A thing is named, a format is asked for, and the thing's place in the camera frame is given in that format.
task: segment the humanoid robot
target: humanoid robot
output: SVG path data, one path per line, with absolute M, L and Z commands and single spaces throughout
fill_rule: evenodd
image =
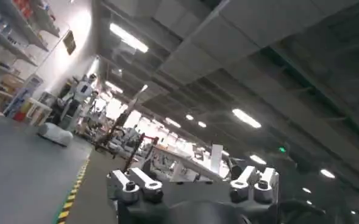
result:
M 71 132 L 82 112 L 83 102 L 94 92 L 91 85 L 95 80 L 95 74 L 83 78 L 71 87 L 68 94 L 57 99 L 50 120 L 39 128 L 37 134 L 65 147 L 68 146 L 73 139 Z

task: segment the white wall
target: white wall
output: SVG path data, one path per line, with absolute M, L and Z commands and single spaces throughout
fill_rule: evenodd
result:
M 45 31 L 40 34 L 48 42 L 49 52 L 35 46 L 26 50 L 36 57 L 38 67 L 31 66 L 18 60 L 15 66 L 21 71 L 21 77 L 27 78 L 36 73 L 44 80 L 44 84 L 34 94 L 38 97 L 43 91 L 57 94 L 67 78 L 81 77 L 85 74 L 96 55 L 97 30 L 93 21 L 93 1 L 75 0 L 47 0 L 52 7 L 56 25 L 60 28 L 60 38 Z M 73 31 L 76 50 L 68 55 L 63 37 L 69 30 Z

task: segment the yellow and black tape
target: yellow and black tape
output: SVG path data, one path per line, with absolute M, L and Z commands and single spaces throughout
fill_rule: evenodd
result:
M 88 165 L 88 160 L 80 169 L 79 174 L 77 175 L 77 180 L 74 184 L 74 187 L 72 188 L 71 192 L 67 196 L 67 199 L 63 205 L 63 208 L 60 211 L 59 216 L 57 217 L 56 224 L 65 224 L 67 217 L 69 215 L 69 211 L 71 210 L 71 207 L 74 204 L 74 201 L 76 199 L 77 191 L 79 190 L 80 185 L 82 184 L 82 180 L 85 175 L 87 165 Z

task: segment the fluorescent light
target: fluorescent light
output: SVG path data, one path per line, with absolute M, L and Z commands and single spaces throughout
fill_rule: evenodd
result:
M 326 176 L 326 177 L 328 177 L 328 178 L 331 178 L 331 179 L 334 179 L 334 178 L 335 178 L 335 175 L 332 174 L 331 172 L 329 172 L 329 171 L 326 170 L 326 169 L 322 169 L 322 170 L 320 170 L 320 172 L 321 172 L 324 176 Z
M 120 88 L 118 88 L 116 85 L 112 84 L 111 82 L 109 81 L 106 81 L 105 84 L 112 90 L 114 90 L 115 92 L 118 92 L 118 93 L 123 93 L 124 91 Z
M 250 159 L 254 160 L 255 162 L 262 164 L 262 165 L 266 165 L 266 161 L 261 159 L 259 156 L 257 155 L 252 155 L 250 156 Z
M 186 115 L 186 119 L 188 119 L 189 121 L 194 120 L 194 118 L 193 118 L 192 115 L 190 115 L 190 114 Z
M 241 121 L 253 126 L 254 128 L 260 128 L 262 125 L 259 124 L 254 118 L 250 117 L 248 114 L 243 112 L 241 109 L 232 110 L 234 115 L 238 117 Z
M 148 89 L 148 85 L 144 85 L 143 88 L 141 89 L 141 92 L 144 92 L 146 89 Z
M 180 128 L 180 124 L 178 124 L 177 122 L 173 121 L 172 119 L 166 117 L 166 122 L 169 123 L 169 124 L 172 124 L 173 126 L 177 127 L 177 128 Z
M 148 47 L 143 44 L 140 40 L 126 32 L 123 28 L 117 26 L 114 23 L 110 24 L 110 30 L 115 33 L 117 36 L 121 37 L 122 41 L 129 46 L 140 50 L 142 53 L 145 53 L 148 51 Z
M 175 162 L 173 162 L 169 168 L 172 170 L 174 167 L 175 167 Z
M 222 151 L 222 154 L 224 154 L 225 156 L 229 156 L 229 153 L 224 150 Z
M 201 126 L 201 127 L 203 127 L 203 128 L 206 128 L 206 124 L 205 124 L 205 123 L 203 123 L 203 122 L 201 122 L 201 121 L 200 121 L 200 122 L 198 122 L 198 125 L 199 125 L 199 126 Z
M 302 190 L 305 191 L 308 194 L 312 193 L 308 188 L 305 188 L 305 187 L 303 187 Z

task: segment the bolt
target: bolt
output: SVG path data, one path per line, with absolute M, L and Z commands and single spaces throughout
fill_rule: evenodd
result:
M 125 190 L 127 191 L 132 191 L 136 188 L 136 183 L 134 181 L 130 181 L 128 183 L 126 183 L 125 185 Z
M 264 180 L 260 180 L 258 182 L 258 186 L 260 189 L 266 190 L 267 188 L 269 188 L 269 184 L 267 183 L 267 181 Z

